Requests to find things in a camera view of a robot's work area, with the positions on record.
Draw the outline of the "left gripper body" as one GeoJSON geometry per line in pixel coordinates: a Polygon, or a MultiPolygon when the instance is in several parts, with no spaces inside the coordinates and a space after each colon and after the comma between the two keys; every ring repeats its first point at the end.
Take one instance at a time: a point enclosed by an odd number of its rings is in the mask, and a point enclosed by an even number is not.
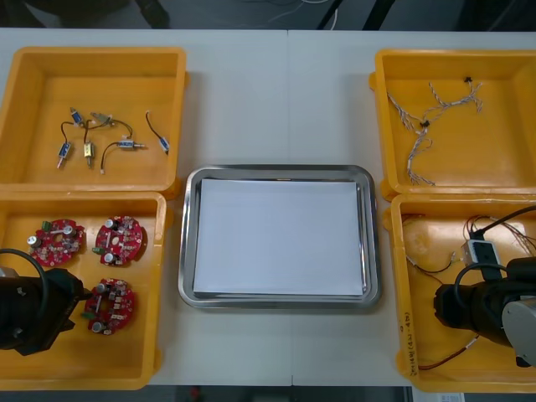
{"type": "Polygon", "coordinates": [[[69,331],[75,324],[70,315],[78,302],[85,298],[85,288],[76,276],[66,269],[55,268],[45,271],[49,295],[44,311],[43,283],[37,277],[24,277],[18,296],[21,304],[18,313],[18,353],[23,356],[49,350],[61,332],[69,331]]]}

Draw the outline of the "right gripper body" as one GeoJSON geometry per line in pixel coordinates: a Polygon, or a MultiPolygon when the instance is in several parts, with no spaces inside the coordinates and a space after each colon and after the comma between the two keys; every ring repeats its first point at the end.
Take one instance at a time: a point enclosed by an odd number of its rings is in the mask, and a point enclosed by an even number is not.
{"type": "Polygon", "coordinates": [[[486,282],[474,285],[459,285],[458,301],[455,286],[441,285],[434,296],[435,316],[446,327],[473,331],[486,335],[488,330],[488,315],[484,302],[486,282]]]}

